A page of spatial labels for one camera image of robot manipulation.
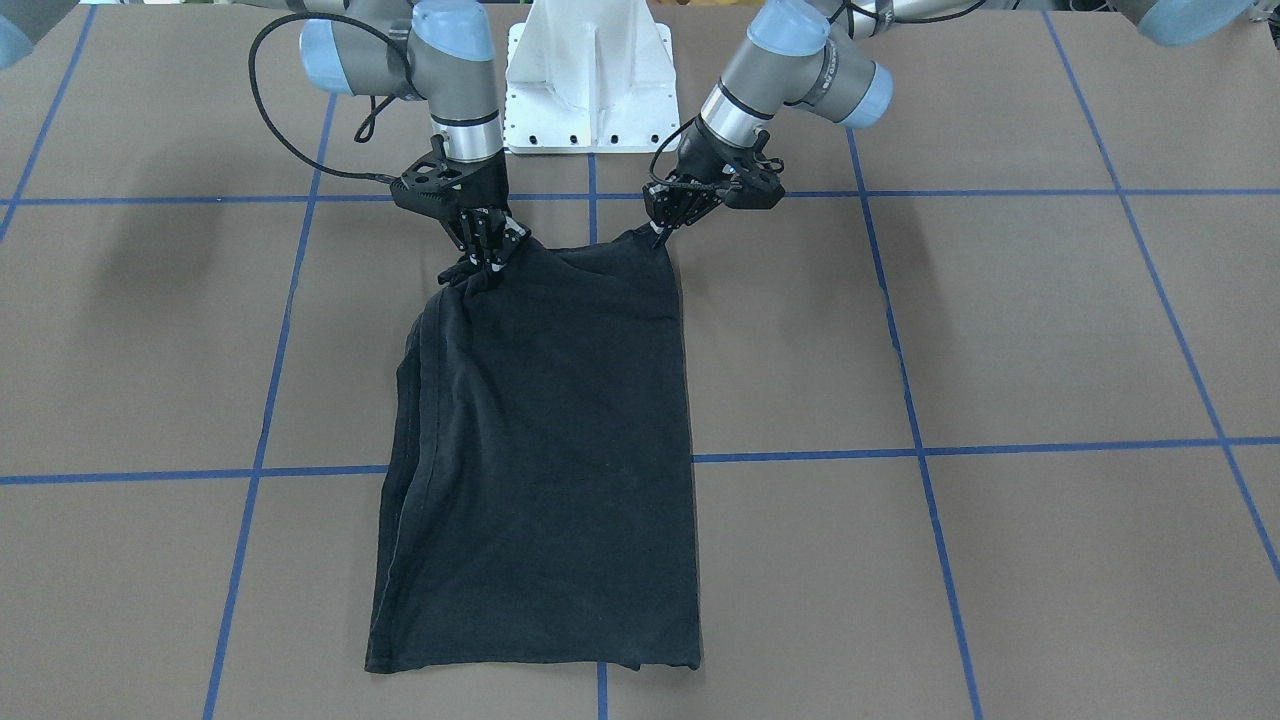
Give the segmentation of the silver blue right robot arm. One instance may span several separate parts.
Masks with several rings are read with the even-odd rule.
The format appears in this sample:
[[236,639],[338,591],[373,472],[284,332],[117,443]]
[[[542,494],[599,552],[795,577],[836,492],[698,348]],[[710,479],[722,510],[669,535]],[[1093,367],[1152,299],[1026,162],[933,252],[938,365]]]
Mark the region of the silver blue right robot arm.
[[255,36],[247,58],[250,92],[273,137],[298,150],[271,120],[259,79],[268,37],[300,26],[300,60],[324,92],[365,96],[370,110],[357,131],[367,142],[393,102],[424,102],[428,151],[398,176],[351,172],[384,184],[393,202],[438,222],[460,251],[442,282],[507,268],[529,228],[509,209],[497,49],[477,1],[270,1],[278,18]]

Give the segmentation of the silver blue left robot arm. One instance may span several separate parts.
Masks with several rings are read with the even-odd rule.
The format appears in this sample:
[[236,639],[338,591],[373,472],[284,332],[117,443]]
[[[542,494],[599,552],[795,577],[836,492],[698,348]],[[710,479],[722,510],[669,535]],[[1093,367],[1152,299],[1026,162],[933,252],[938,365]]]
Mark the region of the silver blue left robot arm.
[[[663,238],[678,264],[833,263],[867,272],[881,245],[973,237],[1083,241],[1134,260],[1152,241],[1230,250],[1277,238],[1277,160],[1249,123],[1277,119],[1277,49],[1243,15],[1197,45],[1152,42],[1124,15],[1052,3],[960,1],[929,24],[859,37],[841,1],[664,5],[680,65],[709,88],[625,170],[703,197],[739,160],[782,150],[768,209],[717,205],[655,223],[646,191],[584,202],[604,245]],[[945,233],[943,223],[952,231]]]

